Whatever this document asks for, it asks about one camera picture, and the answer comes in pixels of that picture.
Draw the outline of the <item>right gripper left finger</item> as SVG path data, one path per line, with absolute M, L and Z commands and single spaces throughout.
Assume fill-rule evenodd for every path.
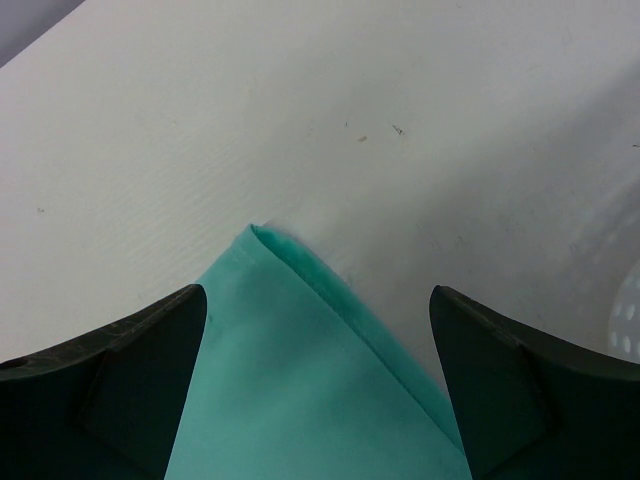
M 4 479 L 165 476 L 206 323 L 188 285 L 1 365 Z

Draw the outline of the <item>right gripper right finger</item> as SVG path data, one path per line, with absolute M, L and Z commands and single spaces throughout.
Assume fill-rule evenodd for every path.
M 639 367 L 437 286 L 432 332 L 475 479 L 636 479 Z

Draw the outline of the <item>white perforated plastic basket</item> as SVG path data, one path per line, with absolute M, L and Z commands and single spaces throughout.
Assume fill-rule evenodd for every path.
M 608 354 L 639 363 L 639 271 L 622 281 L 612 304 L 607 331 Z

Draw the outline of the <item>mint green t shirt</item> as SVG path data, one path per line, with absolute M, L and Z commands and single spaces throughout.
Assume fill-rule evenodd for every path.
M 207 321 L 170 479 L 466 479 L 453 409 L 316 255 L 247 227 L 200 277 Z

